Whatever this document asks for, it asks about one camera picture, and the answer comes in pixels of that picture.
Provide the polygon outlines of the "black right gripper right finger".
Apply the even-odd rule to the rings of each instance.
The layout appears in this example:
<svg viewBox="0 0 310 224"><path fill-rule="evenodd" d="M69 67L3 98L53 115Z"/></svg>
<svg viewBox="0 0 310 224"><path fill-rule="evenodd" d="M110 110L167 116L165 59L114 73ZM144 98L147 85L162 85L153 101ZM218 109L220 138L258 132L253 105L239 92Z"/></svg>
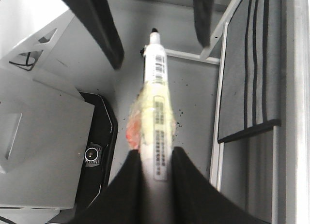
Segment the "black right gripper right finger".
<svg viewBox="0 0 310 224"><path fill-rule="evenodd" d="M178 224L264 224L226 198L200 173L182 147L171 156Z"/></svg>

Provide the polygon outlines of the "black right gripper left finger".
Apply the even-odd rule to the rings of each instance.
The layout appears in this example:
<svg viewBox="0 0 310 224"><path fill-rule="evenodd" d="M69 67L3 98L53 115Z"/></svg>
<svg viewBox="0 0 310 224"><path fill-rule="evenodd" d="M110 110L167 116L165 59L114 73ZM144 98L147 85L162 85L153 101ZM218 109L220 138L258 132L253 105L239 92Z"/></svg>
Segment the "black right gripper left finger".
<svg viewBox="0 0 310 224"><path fill-rule="evenodd" d="M139 224L141 159L130 150L109 186L71 224Z"/></svg>

